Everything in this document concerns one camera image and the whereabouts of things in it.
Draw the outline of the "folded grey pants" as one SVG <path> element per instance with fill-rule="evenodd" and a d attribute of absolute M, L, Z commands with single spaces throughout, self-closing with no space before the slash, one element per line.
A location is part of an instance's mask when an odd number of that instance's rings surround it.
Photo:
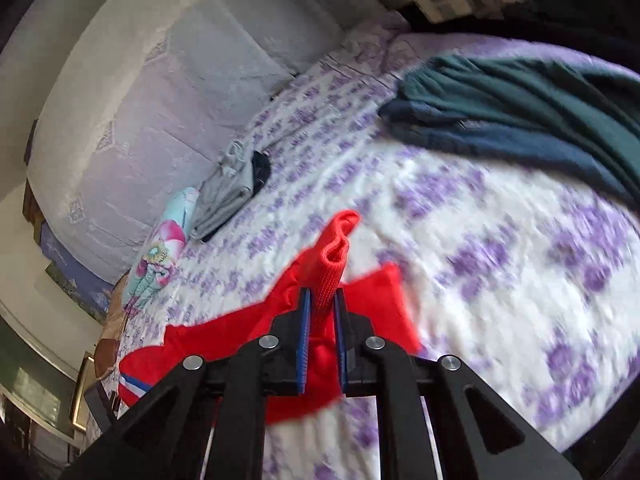
<path fill-rule="evenodd" d="M 234 140 L 203 182 L 196 202 L 191 236 L 202 240 L 223 226 L 252 197 L 253 151 Z"/>

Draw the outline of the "folded dark navy garment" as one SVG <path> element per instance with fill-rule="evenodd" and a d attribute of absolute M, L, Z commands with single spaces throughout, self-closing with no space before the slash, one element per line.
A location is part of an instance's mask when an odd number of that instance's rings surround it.
<path fill-rule="evenodd" d="M 267 154 L 254 151 L 252 155 L 252 178 L 250 194 L 244 190 L 239 192 L 239 197 L 234 200 L 226 200 L 222 209 L 217 212 L 213 220 L 207 220 L 203 228 L 201 240 L 208 242 L 231 218 L 239 212 L 242 207 L 253 197 L 255 197 L 265 186 L 271 174 L 270 159 Z"/>

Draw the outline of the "red pants with blue stripe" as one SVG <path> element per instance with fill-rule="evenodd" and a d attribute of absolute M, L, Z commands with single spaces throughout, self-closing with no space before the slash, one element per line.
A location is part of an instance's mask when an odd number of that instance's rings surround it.
<path fill-rule="evenodd" d="M 308 373 L 301 396 L 267 401 L 269 425 L 298 419 L 324 408 L 341 395 L 338 385 L 333 296 L 344 292 L 346 307 L 366 316 L 375 335 L 399 344 L 409 354 L 421 348 L 419 331 L 405 304 L 400 267 L 385 263 L 347 284 L 341 282 L 346 268 L 348 236 L 359 214 L 343 210 L 326 225 L 316 244 L 301 252 L 283 272 L 264 301 L 194 326 L 169 325 L 163 343 L 134 350 L 119 363 L 118 394 L 133 406 L 187 356 L 206 361 L 233 356 L 243 344 L 268 333 L 274 318 L 294 310 L 302 289 L 311 292 Z"/>

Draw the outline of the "folded floral quilt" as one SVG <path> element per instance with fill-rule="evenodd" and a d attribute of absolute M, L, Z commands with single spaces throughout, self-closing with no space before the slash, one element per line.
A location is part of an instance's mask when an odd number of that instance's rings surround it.
<path fill-rule="evenodd" d="M 185 188 L 168 200 L 128 273 L 122 306 L 129 314 L 140 312 L 170 281 L 190 237 L 198 196 L 196 188 Z"/>

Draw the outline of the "brown satin pillow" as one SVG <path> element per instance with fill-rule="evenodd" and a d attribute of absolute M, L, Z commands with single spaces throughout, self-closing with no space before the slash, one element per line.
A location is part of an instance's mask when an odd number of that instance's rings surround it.
<path fill-rule="evenodd" d="M 94 372 L 99 380 L 111 374 L 116 366 L 120 340 L 127 323 L 127 313 L 122 306 L 122 293 L 126 288 L 127 278 L 128 274 L 125 273 L 112 290 L 102 334 L 94 350 Z"/>

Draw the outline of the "purple floral pillow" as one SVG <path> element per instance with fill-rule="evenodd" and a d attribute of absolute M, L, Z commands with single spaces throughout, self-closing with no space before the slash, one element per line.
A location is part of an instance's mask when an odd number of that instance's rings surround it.
<path fill-rule="evenodd" d="M 344 52 L 357 63 L 375 62 L 390 43 L 410 30 L 408 21 L 397 11 L 368 18 L 348 32 L 342 42 Z"/>

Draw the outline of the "white lace covered headboard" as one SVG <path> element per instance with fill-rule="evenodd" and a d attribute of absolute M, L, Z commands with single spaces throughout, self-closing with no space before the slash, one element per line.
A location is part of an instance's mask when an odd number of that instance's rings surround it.
<path fill-rule="evenodd" d="M 322 0 L 107 0 L 32 144 L 27 177 L 55 237 L 117 281 L 168 198 L 341 36 Z"/>

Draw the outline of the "purple floral bed sheet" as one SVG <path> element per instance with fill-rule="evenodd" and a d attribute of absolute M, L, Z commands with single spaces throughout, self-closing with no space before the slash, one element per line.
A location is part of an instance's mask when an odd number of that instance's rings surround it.
<path fill-rule="evenodd" d="M 118 356 L 257 304 L 334 214 L 356 210 L 352 281 L 400 267 L 428 358 L 461 356 L 588 478 L 639 420 L 639 223 L 624 204 L 552 171 L 417 148 L 378 108 L 433 55 L 620 66 L 548 44 L 477 35 L 397 36 L 375 62 L 342 46 L 260 112 L 246 140 L 266 186 L 126 323 Z"/>

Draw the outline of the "dark green pants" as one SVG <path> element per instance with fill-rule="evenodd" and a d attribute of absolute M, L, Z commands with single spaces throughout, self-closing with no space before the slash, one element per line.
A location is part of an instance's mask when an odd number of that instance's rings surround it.
<path fill-rule="evenodd" d="M 639 81 L 615 70 L 540 58 L 435 56 L 405 76 L 382 112 L 398 124 L 471 119 L 548 133 L 639 195 Z"/>

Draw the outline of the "blue printed fabric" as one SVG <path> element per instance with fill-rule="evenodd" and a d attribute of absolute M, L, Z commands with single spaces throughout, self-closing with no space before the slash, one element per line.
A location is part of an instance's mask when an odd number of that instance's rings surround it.
<path fill-rule="evenodd" d="M 73 292 L 96 312 L 107 314 L 113 285 L 83 266 L 55 237 L 44 222 L 40 232 L 40 249 L 70 284 Z"/>

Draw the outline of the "blue denim jeans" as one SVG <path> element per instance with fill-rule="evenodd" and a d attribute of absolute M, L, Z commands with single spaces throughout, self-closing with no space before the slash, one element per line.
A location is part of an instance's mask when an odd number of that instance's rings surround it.
<path fill-rule="evenodd" d="M 385 122 L 388 133 L 405 144 L 560 172 L 610 194 L 628 206 L 639 205 L 639 193 L 614 176 L 611 169 L 583 148 L 551 134 L 478 122 L 401 99 L 384 103 L 378 109 L 378 116 Z"/>

